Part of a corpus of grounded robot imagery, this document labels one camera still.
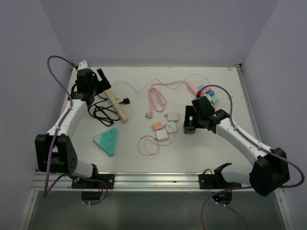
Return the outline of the teal triangular socket adapter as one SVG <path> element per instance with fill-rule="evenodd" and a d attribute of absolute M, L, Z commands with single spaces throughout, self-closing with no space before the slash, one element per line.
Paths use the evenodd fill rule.
<path fill-rule="evenodd" d="M 93 142 L 105 154 L 107 154 L 110 157 L 113 157 L 115 154 L 117 137 L 118 137 L 118 129 L 114 127 L 101 134 L 94 136 Z"/>

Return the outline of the beige power strip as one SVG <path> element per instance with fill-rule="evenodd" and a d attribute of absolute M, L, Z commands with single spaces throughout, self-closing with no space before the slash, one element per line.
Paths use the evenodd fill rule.
<path fill-rule="evenodd" d="M 110 89 L 105 90 L 104 91 L 105 96 L 107 97 L 107 99 L 111 102 L 111 104 L 113 105 L 113 107 L 115 108 L 117 114 L 119 115 L 121 121 L 123 123 L 128 122 L 128 115 L 127 113 L 124 111 L 124 109 L 121 107 L 121 105 L 119 104 L 119 102 L 117 101 L 117 99 L 115 98 L 114 94 L 112 93 L 112 91 Z"/>

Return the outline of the blue plug adapter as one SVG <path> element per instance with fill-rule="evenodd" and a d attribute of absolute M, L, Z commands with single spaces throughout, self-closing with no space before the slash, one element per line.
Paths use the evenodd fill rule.
<path fill-rule="evenodd" d="M 201 91 L 205 86 L 203 84 L 198 86 L 198 90 Z"/>

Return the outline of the white charger plug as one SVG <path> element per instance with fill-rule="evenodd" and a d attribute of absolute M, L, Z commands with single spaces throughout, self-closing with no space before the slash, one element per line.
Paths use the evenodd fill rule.
<path fill-rule="evenodd" d="M 167 118 L 168 122 L 175 122 L 175 123 L 177 123 L 179 121 L 179 115 L 178 115 L 177 112 L 166 113 L 165 117 Z"/>

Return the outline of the white usb charger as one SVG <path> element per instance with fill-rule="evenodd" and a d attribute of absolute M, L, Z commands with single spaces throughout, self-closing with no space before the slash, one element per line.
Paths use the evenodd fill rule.
<path fill-rule="evenodd" d="M 157 141 L 163 141 L 163 140 L 168 139 L 168 133 L 165 129 L 158 130 L 155 133 L 156 133 L 155 140 L 157 140 Z"/>

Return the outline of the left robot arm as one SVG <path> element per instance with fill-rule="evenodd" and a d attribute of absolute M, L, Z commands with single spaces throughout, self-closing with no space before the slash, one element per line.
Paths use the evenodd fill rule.
<path fill-rule="evenodd" d="M 71 138 L 80 120 L 94 103 L 95 97 L 110 88 L 102 69 L 77 71 L 77 80 L 64 112 L 46 134 L 38 134 L 35 138 L 39 171 L 83 177 L 83 183 L 87 187 L 98 186 L 100 177 L 96 174 L 96 166 L 78 159 Z"/>

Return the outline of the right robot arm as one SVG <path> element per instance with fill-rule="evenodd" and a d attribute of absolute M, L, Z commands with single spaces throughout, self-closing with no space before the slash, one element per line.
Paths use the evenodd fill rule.
<path fill-rule="evenodd" d="M 272 149 L 249 133 L 240 130 L 230 114 L 215 108 L 205 96 L 192 100 L 185 107 L 183 129 L 193 134 L 196 129 L 207 129 L 232 144 L 249 162 L 249 166 L 224 163 L 211 174 L 199 175 L 201 189 L 226 189 L 250 185 L 259 195 L 267 196 L 290 180 L 286 153 L 281 148 Z"/>

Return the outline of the pink plug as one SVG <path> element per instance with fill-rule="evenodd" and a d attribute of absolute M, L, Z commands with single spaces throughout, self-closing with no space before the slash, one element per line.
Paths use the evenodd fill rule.
<path fill-rule="evenodd" d="M 152 129 L 153 129 L 154 131 L 160 131 L 160 130 L 163 129 L 163 125 L 162 125 L 161 122 L 153 123 Z"/>

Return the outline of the dark green cube plug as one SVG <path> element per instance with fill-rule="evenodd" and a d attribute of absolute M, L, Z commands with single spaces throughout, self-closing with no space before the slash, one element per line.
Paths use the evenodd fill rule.
<path fill-rule="evenodd" d="M 184 125 L 183 128 L 185 134 L 194 134 L 196 131 L 196 128 L 192 125 Z"/>

